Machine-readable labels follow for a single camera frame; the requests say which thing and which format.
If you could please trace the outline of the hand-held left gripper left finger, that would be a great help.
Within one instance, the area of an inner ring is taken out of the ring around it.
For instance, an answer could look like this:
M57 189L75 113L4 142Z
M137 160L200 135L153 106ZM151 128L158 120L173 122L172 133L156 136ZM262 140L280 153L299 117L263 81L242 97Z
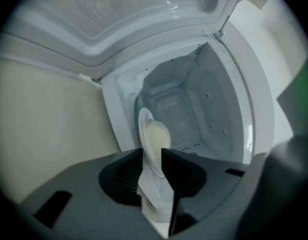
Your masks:
M47 240L165 240L168 224L148 220L137 193L140 149L74 164L20 204Z

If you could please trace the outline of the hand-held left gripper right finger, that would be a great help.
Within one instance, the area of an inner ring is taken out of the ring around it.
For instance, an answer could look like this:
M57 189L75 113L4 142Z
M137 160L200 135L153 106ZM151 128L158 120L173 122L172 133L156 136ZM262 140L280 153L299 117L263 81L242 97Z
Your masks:
M162 169L174 190L169 238L236 238L266 157L245 165L163 149Z

